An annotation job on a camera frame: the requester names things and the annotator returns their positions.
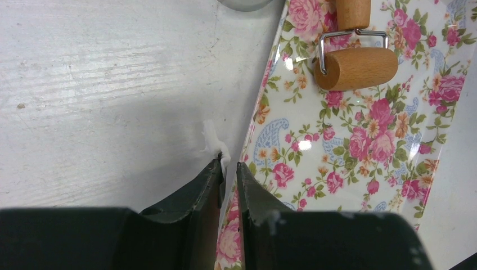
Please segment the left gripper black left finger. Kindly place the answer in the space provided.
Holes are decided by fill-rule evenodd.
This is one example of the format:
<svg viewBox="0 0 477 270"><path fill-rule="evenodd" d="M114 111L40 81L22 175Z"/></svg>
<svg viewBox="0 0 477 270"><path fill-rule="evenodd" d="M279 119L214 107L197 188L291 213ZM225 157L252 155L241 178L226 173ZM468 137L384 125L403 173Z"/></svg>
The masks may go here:
<svg viewBox="0 0 477 270"><path fill-rule="evenodd" d="M126 207L1 210L2 269L213 269L223 182L212 160L141 212Z"/></svg>

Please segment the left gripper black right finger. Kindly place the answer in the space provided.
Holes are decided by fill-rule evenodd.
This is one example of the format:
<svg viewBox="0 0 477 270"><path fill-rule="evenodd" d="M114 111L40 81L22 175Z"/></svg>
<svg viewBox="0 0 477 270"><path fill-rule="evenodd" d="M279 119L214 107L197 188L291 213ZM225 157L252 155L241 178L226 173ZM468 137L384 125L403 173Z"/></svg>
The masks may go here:
<svg viewBox="0 0 477 270"><path fill-rule="evenodd" d="M244 269L432 269L400 215L293 211L245 163L236 175Z"/></svg>

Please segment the floral pattern tray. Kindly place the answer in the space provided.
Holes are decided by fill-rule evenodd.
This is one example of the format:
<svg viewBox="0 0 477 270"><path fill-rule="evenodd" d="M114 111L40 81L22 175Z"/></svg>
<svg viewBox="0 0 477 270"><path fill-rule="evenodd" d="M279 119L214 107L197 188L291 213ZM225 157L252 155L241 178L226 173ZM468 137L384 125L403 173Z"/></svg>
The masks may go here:
<svg viewBox="0 0 477 270"><path fill-rule="evenodd" d="M419 229L476 48L475 1L373 1L398 70L382 85L318 87L333 1L286 1L241 161L296 211L395 212Z"/></svg>

